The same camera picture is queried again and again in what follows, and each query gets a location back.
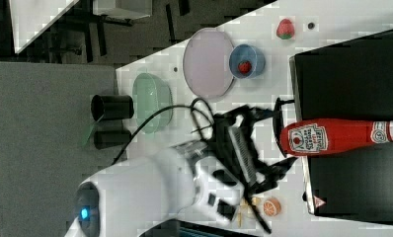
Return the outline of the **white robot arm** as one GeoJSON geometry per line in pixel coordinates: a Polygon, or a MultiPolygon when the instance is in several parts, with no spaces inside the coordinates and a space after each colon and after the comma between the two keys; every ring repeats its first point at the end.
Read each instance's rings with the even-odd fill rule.
{"type": "Polygon", "coordinates": [[[64,237],[173,237],[163,227],[194,208],[228,225],[243,200],[276,187],[294,160],[260,161],[256,122],[277,110],[241,106],[213,117],[209,138],[189,140],[114,164],[83,181],[64,237]]]}

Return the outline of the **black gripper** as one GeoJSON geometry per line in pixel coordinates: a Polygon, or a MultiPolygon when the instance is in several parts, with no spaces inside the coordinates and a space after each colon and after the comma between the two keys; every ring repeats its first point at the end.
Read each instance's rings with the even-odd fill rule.
{"type": "Polygon", "coordinates": [[[259,160],[259,153],[252,139],[254,124],[274,116],[275,112],[271,109],[241,106],[213,117],[212,149],[217,159],[249,195],[276,188],[272,172],[285,175],[297,160],[296,157],[288,157],[272,166],[259,160]]]}

